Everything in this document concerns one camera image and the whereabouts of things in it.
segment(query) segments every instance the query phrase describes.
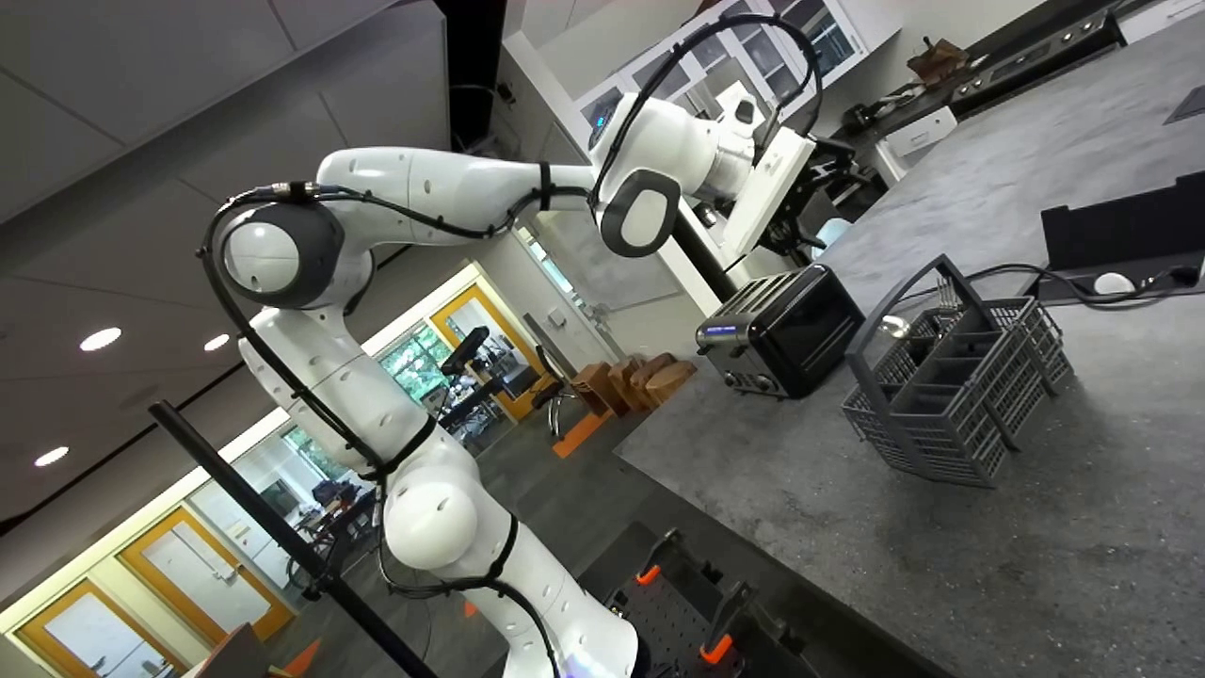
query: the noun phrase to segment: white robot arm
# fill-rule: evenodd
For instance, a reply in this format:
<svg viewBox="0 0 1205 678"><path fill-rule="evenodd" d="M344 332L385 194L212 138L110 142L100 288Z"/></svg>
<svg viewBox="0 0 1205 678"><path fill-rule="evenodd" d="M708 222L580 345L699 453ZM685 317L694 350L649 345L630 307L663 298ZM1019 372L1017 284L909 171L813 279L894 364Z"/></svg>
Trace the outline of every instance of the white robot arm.
<svg viewBox="0 0 1205 678"><path fill-rule="evenodd" d="M731 127L649 103L596 194L604 237L621 253L654 250L679 195L737 195L757 175L749 158ZM596 165L334 150L316 185L226 205L207 240L207 273L274 310L236 345L252 378L334 462L385 484L385 544L403 565L486 584L464 594L507 639L507 678L621 678L639 639L482 490L476 456L367 359L344 312L369 288L372 250L495 237L507 211L582 201L596 181Z"/></svg>

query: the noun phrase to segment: black handle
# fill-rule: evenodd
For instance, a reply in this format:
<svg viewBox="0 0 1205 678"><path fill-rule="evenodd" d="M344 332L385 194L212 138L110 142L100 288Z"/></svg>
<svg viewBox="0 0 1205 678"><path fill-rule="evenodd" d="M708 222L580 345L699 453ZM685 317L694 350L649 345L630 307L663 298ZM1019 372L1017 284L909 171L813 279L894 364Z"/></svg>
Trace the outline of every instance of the black handle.
<svg viewBox="0 0 1205 678"><path fill-rule="evenodd" d="M983 307L983 298L974 295L974 288L968 284L963 273L955 273L955 264L941 253L936 260L930 260L926 269L918 269L915 274L909 274L904 284L895 284L879 310L867 317L867 324L860 328L860 337L850 339L850 345L844 350L860 387L867 392L874 411L890 411L890 396L879 387L870 364L867 364L867 345L879 337L879 324L900 307L900 298L926 279L930 273L941 273L948 279L948 288L955 290L955 298L963 301L963 310L978 312L978 322L997 332L997 322L989 317L989 310Z"/></svg>

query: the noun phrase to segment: floor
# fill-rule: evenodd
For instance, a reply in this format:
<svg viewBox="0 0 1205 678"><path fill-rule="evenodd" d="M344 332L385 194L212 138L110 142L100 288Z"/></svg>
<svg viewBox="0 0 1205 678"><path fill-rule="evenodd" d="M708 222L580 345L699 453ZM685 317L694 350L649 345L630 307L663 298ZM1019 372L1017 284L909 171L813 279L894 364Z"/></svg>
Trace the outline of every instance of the floor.
<svg viewBox="0 0 1205 678"><path fill-rule="evenodd" d="M613 460L610 447L638 427L638 417L604 427L604 435L574 460L557 460L551 453L551 435L542 423L512 427L478 456L482 480L574 574L582 576L587 588L604 584L604 574L592 574L592 565L630 526L639 526L643 536L680 526L694 555L749 579L771 614L810 633L813 664L826 668L826 676L880 676L886 668L894 668L894 676L941 676L895 639L870 628L861 617L846 614L826 593L768 561L746 539L731 536L630 462ZM486 622L467 617L458 598L410 603L389 594L375 568L375 548L353 558L348 579L436 676L476 678L497 671L503 656L502 637ZM272 648L274 659L291 659L310 639L324 637L313 678L400 676L400 668L369 637L363 637L363 628L333 598L299 603L299 610L300 617Z"/></svg>

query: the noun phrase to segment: door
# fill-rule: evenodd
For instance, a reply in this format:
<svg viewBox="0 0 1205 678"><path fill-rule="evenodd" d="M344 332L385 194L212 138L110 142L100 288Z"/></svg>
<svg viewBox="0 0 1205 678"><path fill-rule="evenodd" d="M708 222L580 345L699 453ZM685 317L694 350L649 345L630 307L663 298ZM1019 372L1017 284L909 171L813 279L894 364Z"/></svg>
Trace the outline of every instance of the door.
<svg viewBox="0 0 1205 678"><path fill-rule="evenodd" d="M89 579L75 584L16 637L64 678L164 678L183 668Z"/></svg>
<svg viewBox="0 0 1205 678"><path fill-rule="evenodd" d="M503 322L482 288L467 288L458 298L436 310L433 324L452 345L458 345L458 339L476 328L488 332L482 359L486 372L512 383L507 392L495 396L512 423L522 423L535 411L535 396L554 387L554 378L540 364L530 343L517 332L517 324Z"/></svg>
<svg viewBox="0 0 1205 678"><path fill-rule="evenodd" d="M236 625L252 625L269 639L294 622L291 607L183 510L153 525L121 561L207 646Z"/></svg>

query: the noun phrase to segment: recessed ceiling light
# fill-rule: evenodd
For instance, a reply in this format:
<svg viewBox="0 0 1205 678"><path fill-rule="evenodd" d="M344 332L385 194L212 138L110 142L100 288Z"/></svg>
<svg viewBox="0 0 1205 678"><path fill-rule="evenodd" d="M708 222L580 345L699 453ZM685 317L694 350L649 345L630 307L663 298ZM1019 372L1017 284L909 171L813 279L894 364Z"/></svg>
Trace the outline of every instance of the recessed ceiling light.
<svg viewBox="0 0 1205 678"><path fill-rule="evenodd" d="M34 460L34 467L51 467L51 462L60 462L67 453L73 453L67 445L55 445L51 453L43 453L43 456Z"/></svg>
<svg viewBox="0 0 1205 678"><path fill-rule="evenodd" d="M95 354L95 350L114 345L115 339L121 339L121 328L97 328L97 332L82 337L79 350Z"/></svg>
<svg viewBox="0 0 1205 678"><path fill-rule="evenodd" d="M205 350L213 354L226 343L228 343L228 337L213 337L213 339L205 343Z"/></svg>

